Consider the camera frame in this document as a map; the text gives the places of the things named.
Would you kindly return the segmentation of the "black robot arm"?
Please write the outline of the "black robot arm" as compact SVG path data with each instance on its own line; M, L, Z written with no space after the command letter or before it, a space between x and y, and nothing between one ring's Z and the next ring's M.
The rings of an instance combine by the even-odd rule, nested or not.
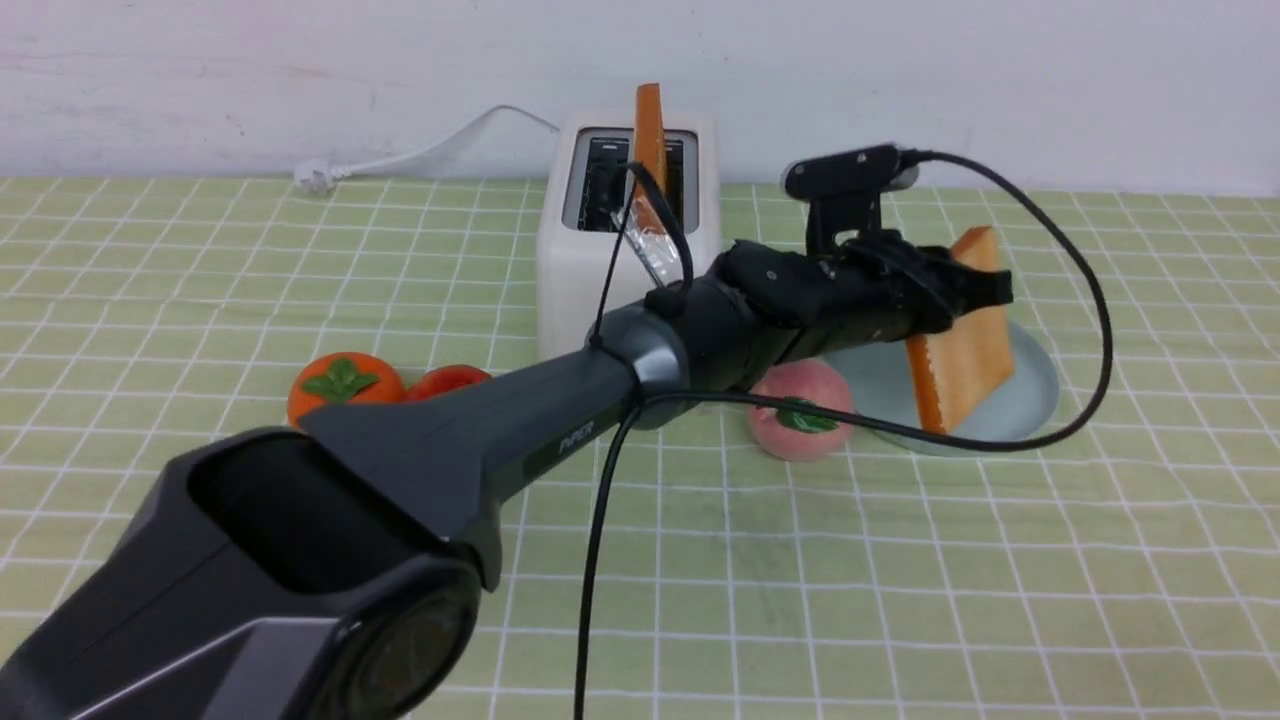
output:
M108 561L3 667L5 719L398 719L497 585L502 505L596 437L778 364L993 316L1012 279L888 231L739 241L571 354L411 404L319 409L174 457Z

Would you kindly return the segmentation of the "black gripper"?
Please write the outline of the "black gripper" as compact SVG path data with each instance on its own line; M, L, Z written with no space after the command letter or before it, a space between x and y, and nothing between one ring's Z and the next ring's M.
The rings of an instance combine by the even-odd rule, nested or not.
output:
M850 240L826 255L739 240L716 275L763 325L852 345L947 331L960 316L1014 302L1012 273L960 268L942 247L897 232Z

